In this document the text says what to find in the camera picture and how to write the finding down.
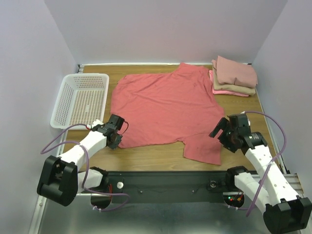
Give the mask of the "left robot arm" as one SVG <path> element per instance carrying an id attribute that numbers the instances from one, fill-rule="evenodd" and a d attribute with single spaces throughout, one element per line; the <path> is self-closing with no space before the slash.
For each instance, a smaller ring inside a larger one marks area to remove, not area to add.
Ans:
<path id="1" fill-rule="evenodd" d="M 84 124 L 89 133 L 81 142 L 74 141 L 69 151 L 45 160 L 37 186 L 38 195 L 68 206 L 77 194 L 88 191 L 97 195 L 90 201 L 92 208 L 99 212 L 111 211 L 109 206 L 116 195 L 129 199 L 128 194 L 113 193 L 107 171 L 89 165 L 90 158 L 98 151 L 117 148 L 124 123 L 124 118 L 111 115 L 107 123 L 95 120 L 91 125 Z"/>

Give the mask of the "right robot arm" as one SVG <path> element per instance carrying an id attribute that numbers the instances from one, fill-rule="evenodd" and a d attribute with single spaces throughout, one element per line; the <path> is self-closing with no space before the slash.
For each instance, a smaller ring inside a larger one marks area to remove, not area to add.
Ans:
<path id="1" fill-rule="evenodd" d="M 311 201 L 299 195 L 276 164 L 284 150 L 272 156 L 263 135 L 251 131 L 247 114 L 242 112 L 221 118 L 209 134 L 211 138 L 217 137 L 229 151 L 241 150 L 260 177 L 256 181 L 243 166 L 229 168 L 224 178 L 226 188 L 239 189 L 252 201 L 246 214 L 258 208 L 270 233 L 305 229 L 312 213 Z"/>

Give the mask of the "red t-shirt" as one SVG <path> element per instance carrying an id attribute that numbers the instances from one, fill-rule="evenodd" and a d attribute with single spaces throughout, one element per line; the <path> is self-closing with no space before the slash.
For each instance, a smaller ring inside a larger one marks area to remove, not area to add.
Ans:
<path id="1" fill-rule="evenodd" d="M 209 70 L 181 63 L 170 73 L 131 74 L 112 92 L 111 113 L 124 118 L 121 148 L 182 142 L 187 159 L 220 165 L 221 144 L 210 133 L 224 116 Z"/>

